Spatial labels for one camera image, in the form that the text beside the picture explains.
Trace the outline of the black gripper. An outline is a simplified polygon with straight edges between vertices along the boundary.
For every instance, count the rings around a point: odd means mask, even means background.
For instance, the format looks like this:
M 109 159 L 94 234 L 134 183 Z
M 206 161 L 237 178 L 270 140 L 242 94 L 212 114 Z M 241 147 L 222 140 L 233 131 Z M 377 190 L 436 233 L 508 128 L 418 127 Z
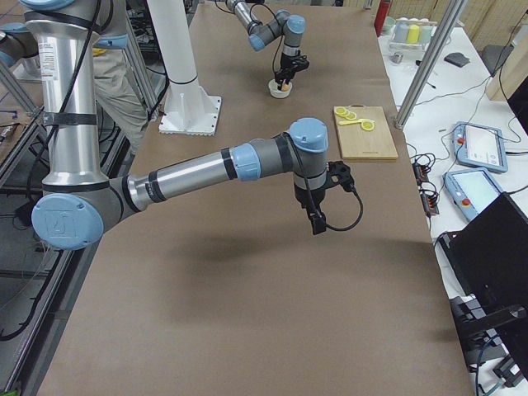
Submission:
M 289 92 L 292 89 L 291 80 L 297 72 L 309 67 L 306 55 L 298 54 L 289 56 L 284 53 L 280 57 L 280 70 L 275 72 L 275 80 L 281 81 L 277 88 L 280 92 Z
M 325 189 L 320 187 L 315 190 L 307 191 L 301 187 L 295 187 L 295 198 L 306 210 L 307 217 L 310 220 L 312 234 L 317 235 L 327 230 L 326 217 L 320 208 L 320 203 L 325 197 Z

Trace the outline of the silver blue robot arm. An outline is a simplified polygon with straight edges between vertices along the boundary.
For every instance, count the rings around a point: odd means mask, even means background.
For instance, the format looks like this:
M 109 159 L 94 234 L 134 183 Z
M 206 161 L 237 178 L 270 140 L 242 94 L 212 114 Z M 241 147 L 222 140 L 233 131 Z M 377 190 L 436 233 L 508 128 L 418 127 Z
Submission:
M 294 122 L 271 139 L 254 139 L 154 170 L 109 178 L 99 157 L 92 48 L 125 43 L 121 1 L 26 1 L 26 27 L 36 39 L 44 94 L 49 174 L 31 222 L 38 236 L 62 250 L 83 249 L 149 205 L 238 179 L 294 174 L 295 196 L 314 233 L 327 224 L 320 202 L 331 180 L 326 125 Z
M 305 31 L 303 16 L 280 9 L 270 10 L 272 19 L 264 24 L 246 1 L 224 1 L 226 12 L 234 14 L 248 34 L 248 42 L 255 51 L 263 50 L 276 39 L 282 39 L 280 68 L 273 70 L 274 79 L 269 82 L 270 94 L 275 98 L 290 95 L 294 76 L 309 67 L 306 55 L 301 54 L 301 41 Z

